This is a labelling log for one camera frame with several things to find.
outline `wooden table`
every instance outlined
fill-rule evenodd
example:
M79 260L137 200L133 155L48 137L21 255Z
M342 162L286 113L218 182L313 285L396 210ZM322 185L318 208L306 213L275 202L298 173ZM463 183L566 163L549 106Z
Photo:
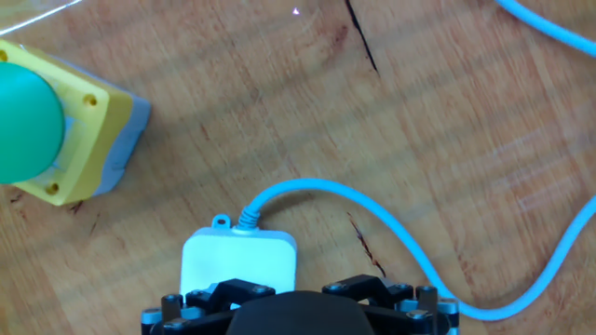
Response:
M523 3L596 38L594 1ZM186 238L301 177L376 199L458 297L494 308L528 289L596 193L596 61L492 0L85 0L4 37L154 111L114 192L54 208L1 189L3 334L139 333L141 309L178 289ZM284 197L263 227L297 239L298 288L426 283L337 196ZM521 315L464 318L463 334L593 333L594 238L589 226Z

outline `wood grain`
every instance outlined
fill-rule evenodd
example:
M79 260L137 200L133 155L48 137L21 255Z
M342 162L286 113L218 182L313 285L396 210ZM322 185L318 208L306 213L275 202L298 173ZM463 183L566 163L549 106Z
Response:
M593 1L523 3L596 38ZM178 289L188 236L300 177L378 200L466 302L528 289L596 192L596 62L492 0L350 4L372 59L344 0L86 0L5 36L154 113L114 192L53 208L0 190L0 333L138 333L141 309ZM299 288L381 269L426 282L336 196L284 197L263 227L297 239ZM594 238L588 226L523 314L464 319L463 334L591 334Z

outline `crack in wood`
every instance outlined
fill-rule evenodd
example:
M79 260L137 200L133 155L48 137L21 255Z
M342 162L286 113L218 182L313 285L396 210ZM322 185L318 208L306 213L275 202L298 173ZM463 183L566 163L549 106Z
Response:
M97 227L97 222L100 220L100 215L101 215L101 213L97 213L95 222L93 222L93 225L91 226L91 231L89 232L89 237L91 237L93 235L93 232L95 232L95 227Z
M83 206L83 201L79 201L76 205L72 206L69 210L73 212L73 215L76 215L76 213L78 213L78 210L81 209L81 207Z
M374 68L374 71L377 72L377 74L379 74L379 70L377 70L376 63L374 62L373 54L371 52L371 49L369 48L369 43L366 40L366 37L364 37L364 32L362 31L362 28L360 27L360 23L358 21L358 18L356 17L356 12L354 11L354 8L352 7L352 3L350 2L350 0L345 0L345 6L347 7L347 11L350 13L350 17L352 18L352 23L354 24L354 27L360 33L360 37L362 38L362 43L364 44L364 48L366 49L366 54L368 55L368 58L371 61L372 67Z
M364 253L366 254L366 256L369 257L369 259L371 259L372 265L376 266L377 269L379 269L379 271L381 271L383 278L386 278L387 273L385 272L385 269L383 268L381 263L379 263L379 261L373 256L373 253L369 249L369 245L366 243L366 240L364 239L364 235L362 235L362 232L360 231L360 228L354 221L352 214L347 212L347 216L350 218L350 223L352 223L352 227L354 227L354 230L356 231L356 237L358 238L358 240L360 240L360 243L362 244L362 247L364 248Z

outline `screw hole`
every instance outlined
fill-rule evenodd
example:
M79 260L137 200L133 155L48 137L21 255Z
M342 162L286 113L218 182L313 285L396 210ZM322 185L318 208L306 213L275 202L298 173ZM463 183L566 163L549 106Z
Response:
M90 107L97 106L97 98L92 94L87 94L85 98L83 98L83 103Z
M60 190L60 187L56 182L52 183L46 188L46 193L49 195L54 195Z

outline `bolt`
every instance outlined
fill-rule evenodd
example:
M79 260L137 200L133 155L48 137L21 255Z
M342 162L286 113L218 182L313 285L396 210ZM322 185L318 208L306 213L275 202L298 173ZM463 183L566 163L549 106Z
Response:
M457 299L453 299L453 298L440 298L440 302L459 303L459 301Z
M169 322L166 322L164 324L164 329L167 330L180 330L180 329L184 329L186 323L186 319L185 318L175 318Z
M411 312L408 312L406 314L406 316L408 316L411 319L414 320L422 320L427 318L428 316L428 311L424 311L424 310L413 310Z
M164 298L169 302L176 302L178 300L178 295L177 294L169 294L169 295L165 296Z
M270 290L271 290L270 287L263 286L263 285L258 285L258 286L255 286L254 288L252 288L252 291L257 294L263 294Z
M325 288L330 291L338 291L338 290L345 289L346 285L342 284L342 283L331 283L328 286L326 286Z
M200 289L195 289L195 290L192 290L192 291L190 291L189 293L190 293L191 295L194 295L194 296L202 296L202 295L203 295L203 293L205 293L205 292L203 292L203 291L202 291L202 290L200 290Z
M161 312L161 308L160 307L147 308L143 312L144 313L158 313L158 312Z

